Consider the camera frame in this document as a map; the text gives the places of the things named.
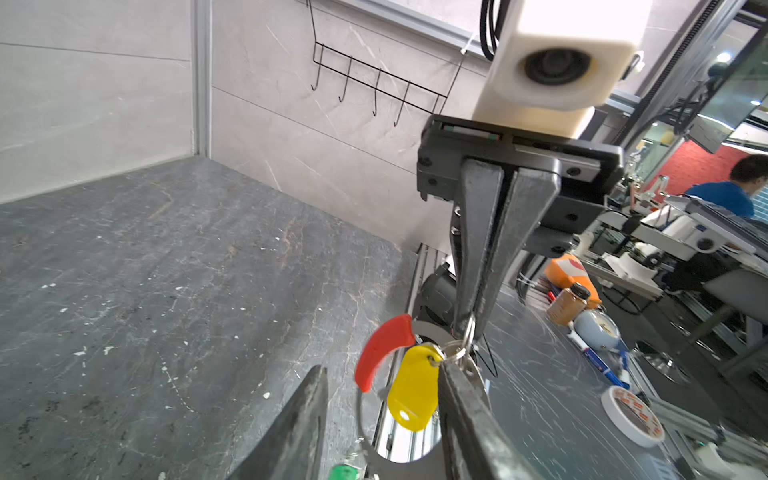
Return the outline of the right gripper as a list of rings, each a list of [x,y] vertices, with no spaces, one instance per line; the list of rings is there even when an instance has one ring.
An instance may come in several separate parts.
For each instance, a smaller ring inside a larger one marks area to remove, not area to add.
[[[563,255],[603,213],[604,197],[623,173],[617,146],[430,116],[417,189],[460,210],[454,331],[466,336],[474,318],[479,339],[520,251]]]

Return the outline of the yellow tagged key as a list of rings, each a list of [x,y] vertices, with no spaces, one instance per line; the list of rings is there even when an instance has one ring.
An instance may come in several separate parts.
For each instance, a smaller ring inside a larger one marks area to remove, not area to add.
[[[419,432],[438,407],[439,364],[444,359],[433,344],[413,346],[405,353],[387,396],[387,407],[402,428]]]

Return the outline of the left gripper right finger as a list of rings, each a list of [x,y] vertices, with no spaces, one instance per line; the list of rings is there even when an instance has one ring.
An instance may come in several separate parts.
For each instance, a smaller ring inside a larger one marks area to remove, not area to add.
[[[441,449],[448,479],[538,479],[492,415],[484,390],[455,363],[439,367]]]

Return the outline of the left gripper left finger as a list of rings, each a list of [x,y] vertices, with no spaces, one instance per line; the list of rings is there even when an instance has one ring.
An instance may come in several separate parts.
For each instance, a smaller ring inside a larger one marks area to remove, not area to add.
[[[313,366],[231,479],[317,479],[328,412],[327,369]]]

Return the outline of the green tagged key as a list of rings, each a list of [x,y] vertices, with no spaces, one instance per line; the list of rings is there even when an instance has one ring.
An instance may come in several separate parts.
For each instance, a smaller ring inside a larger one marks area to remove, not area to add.
[[[351,459],[334,464],[328,473],[328,480],[361,480],[362,470]]]

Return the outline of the metal keyring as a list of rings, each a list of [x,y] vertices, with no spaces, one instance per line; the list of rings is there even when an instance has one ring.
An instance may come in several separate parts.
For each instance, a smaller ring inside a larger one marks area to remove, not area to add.
[[[463,336],[460,339],[454,339],[450,342],[435,345],[437,354],[428,357],[430,365],[432,367],[438,367],[441,363],[458,364],[471,352],[476,327],[477,321],[475,313],[471,313],[467,319]]]

